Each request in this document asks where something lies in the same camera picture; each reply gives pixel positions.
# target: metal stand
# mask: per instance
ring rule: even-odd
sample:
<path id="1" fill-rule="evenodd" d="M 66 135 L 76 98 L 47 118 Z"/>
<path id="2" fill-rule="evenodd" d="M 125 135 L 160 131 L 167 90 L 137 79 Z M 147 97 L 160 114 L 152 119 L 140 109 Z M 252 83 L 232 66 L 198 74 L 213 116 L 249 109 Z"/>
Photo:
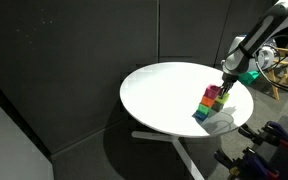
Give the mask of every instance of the metal stand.
<path id="1" fill-rule="evenodd" d="M 139 132 L 139 131 L 133 131 L 132 136 L 134 138 L 141 138 L 141 139 L 150 139 L 150 140 L 157 140 L 157 141 L 166 141 L 166 142 L 172 142 L 174 145 L 176 151 L 182 158 L 184 164 L 186 165 L 188 171 L 192 174 L 193 178 L 195 180 L 204 180 L 202 174 L 195 166 L 194 162 L 190 158 L 190 156 L 185 151 L 184 147 L 178 140 L 179 137 L 176 136 L 169 136 L 169 135 L 163 135 L 163 134 L 157 134 L 157 133 L 147 133 L 147 132 Z"/>

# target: white round table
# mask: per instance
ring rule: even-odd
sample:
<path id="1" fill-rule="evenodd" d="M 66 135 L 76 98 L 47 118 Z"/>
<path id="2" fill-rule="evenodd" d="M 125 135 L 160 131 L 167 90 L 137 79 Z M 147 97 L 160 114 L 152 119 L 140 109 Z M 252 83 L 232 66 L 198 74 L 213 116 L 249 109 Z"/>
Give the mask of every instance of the white round table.
<path id="1" fill-rule="evenodd" d="M 131 73 L 120 88 L 124 107 L 137 121 L 164 133 L 135 131 L 132 136 L 172 142 L 193 177 L 203 179 L 178 137 L 201 138 L 230 132 L 244 124 L 253 112 L 250 92 L 236 82 L 220 112 L 211 110 L 204 121 L 192 117 L 206 87 L 222 85 L 222 74 L 214 68 L 183 62 L 153 64 Z"/>

